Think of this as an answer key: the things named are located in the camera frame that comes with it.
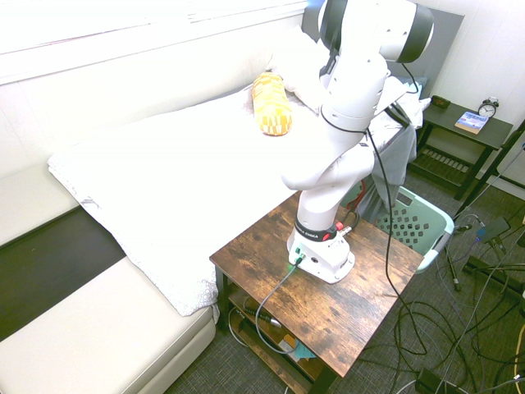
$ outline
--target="gray carpet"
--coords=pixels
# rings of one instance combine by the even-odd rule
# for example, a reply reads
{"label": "gray carpet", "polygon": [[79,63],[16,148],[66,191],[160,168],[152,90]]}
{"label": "gray carpet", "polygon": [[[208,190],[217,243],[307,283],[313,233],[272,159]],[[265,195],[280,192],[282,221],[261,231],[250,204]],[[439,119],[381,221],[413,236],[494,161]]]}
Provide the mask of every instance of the gray carpet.
{"label": "gray carpet", "polygon": [[[409,174],[405,186],[443,209],[450,216],[453,216],[461,205],[459,201],[452,198],[449,190],[429,183],[421,177]],[[498,216],[509,219],[523,208],[510,221],[512,230],[505,233],[505,236],[521,226],[525,214],[524,204],[522,200],[512,195],[496,188],[490,188],[456,222],[456,224],[471,223],[473,229],[458,234],[451,240],[449,246],[452,259],[464,256],[476,240],[475,231],[479,226],[474,216],[467,215],[476,214],[484,223],[488,223]],[[519,228],[514,234],[504,239],[504,244],[508,249],[522,234],[523,228]],[[479,257],[487,248],[486,245],[476,243],[470,254]],[[497,264],[495,253],[492,250],[484,254],[484,260],[492,265]],[[429,269],[412,279],[402,294],[407,303],[418,302],[411,304],[412,311],[418,326],[418,333],[427,351],[424,351],[420,345],[409,318],[405,317],[400,323],[402,347],[419,353],[419,355],[411,355],[404,350],[402,352],[404,359],[399,360],[399,352],[395,348],[395,325],[399,312],[404,312],[405,309],[401,309],[401,303],[398,301],[374,334],[368,344],[368,349],[361,354],[345,378],[336,379],[331,386],[331,392],[396,393],[405,383],[418,376],[417,372],[411,372],[412,369],[420,371],[427,368],[443,376],[448,365],[450,368],[445,375],[446,380],[460,385],[467,392],[473,394],[481,387],[492,387],[495,376],[503,365],[498,360],[510,360],[515,354],[518,334],[525,323],[525,318],[518,313],[518,308],[512,309],[488,329],[482,330],[477,335],[476,331],[472,330],[465,335],[460,342],[459,349],[466,362],[462,361],[458,351],[455,351],[450,357],[451,341],[463,332],[464,323],[471,318],[473,305],[479,300],[480,292],[486,282],[486,277],[481,274],[462,273],[461,268],[465,262],[466,259],[461,259],[454,264],[462,285],[460,292],[454,290],[445,254],[441,253]],[[525,263],[523,249],[516,247],[504,263]],[[509,275],[521,281],[525,280],[523,273],[512,272]],[[501,289],[501,285],[493,283],[487,286],[479,304],[477,318],[483,318],[494,306],[496,308],[480,325],[480,328],[496,322],[519,300],[509,291],[505,292],[504,296],[501,295]],[[482,354],[482,357],[473,350],[473,344],[478,341],[480,346],[478,352]],[[403,372],[396,373],[397,368]],[[469,374],[476,382],[475,387]],[[509,380],[513,375],[513,365],[506,365],[500,373],[499,382]],[[218,332],[212,344],[177,379],[166,394],[277,394],[284,391],[285,384],[251,350],[239,345],[229,332]],[[414,386],[407,387],[403,392],[415,392]],[[514,385],[508,385],[497,392],[514,393],[516,388]]]}

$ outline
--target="green laundry basket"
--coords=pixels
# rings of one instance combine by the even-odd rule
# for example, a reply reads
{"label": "green laundry basket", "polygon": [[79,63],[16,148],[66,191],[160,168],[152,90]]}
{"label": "green laundry basket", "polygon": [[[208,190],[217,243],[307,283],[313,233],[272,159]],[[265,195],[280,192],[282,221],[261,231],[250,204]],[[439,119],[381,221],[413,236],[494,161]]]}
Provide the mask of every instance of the green laundry basket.
{"label": "green laundry basket", "polygon": [[[361,185],[355,186],[342,204],[357,198],[360,191]],[[416,273],[424,271],[434,261],[454,231],[454,222],[447,213],[404,187],[399,188],[392,218],[392,237],[423,255]],[[388,234],[390,215],[381,215],[373,224]]]}

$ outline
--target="patterned pillow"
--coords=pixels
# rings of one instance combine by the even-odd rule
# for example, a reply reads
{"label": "patterned pillow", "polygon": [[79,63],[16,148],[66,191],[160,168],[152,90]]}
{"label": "patterned pillow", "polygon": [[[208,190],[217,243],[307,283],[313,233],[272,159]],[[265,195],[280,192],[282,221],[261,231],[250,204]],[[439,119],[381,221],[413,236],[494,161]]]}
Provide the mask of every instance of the patterned pillow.
{"label": "patterned pillow", "polygon": [[261,131],[284,135],[292,126],[292,110],[282,79],[273,72],[263,72],[253,83],[253,110]]}

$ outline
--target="white wall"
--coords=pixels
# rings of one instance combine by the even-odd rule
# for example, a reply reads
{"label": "white wall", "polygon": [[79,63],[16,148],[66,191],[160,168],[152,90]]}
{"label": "white wall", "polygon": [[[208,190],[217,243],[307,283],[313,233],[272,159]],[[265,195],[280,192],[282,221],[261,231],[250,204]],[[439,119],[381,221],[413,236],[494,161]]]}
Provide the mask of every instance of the white wall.
{"label": "white wall", "polygon": [[0,86],[0,180],[88,136],[251,83],[293,16]]}
{"label": "white wall", "polygon": [[[477,109],[489,96],[500,100],[496,117],[516,129],[525,119],[525,2],[523,0],[417,0],[418,3],[442,11],[465,15],[454,45],[443,66],[432,94],[450,99],[453,103]],[[459,157],[472,159],[480,149],[450,138],[445,133],[432,136],[432,143]],[[500,165],[503,170],[509,158]],[[525,153],[505,173],[525,184]],[[525,192],[499,187],[525,199]]]}

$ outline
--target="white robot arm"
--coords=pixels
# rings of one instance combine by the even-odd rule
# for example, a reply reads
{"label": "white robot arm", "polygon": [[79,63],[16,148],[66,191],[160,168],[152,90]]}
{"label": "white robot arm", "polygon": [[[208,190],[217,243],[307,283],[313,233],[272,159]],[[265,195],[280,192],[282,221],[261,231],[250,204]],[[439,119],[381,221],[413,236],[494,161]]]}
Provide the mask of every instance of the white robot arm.
{"label": "white robot arm", "polygon": [[331,50],[321,75],[328,100],[315,138],[297,148],[304,159],[281,179],[292,190],[304,190],[287,242],[289,261],[300,256],[300,268],[335,283],[354,266],[334,223],[336,211],[346,193],[372,172],[373,152],[359,143],[383,109],[378,104],[390,74],[386,61],[416,60],[431,40],[433,17],[407,0],[328,0],[319,22]]}

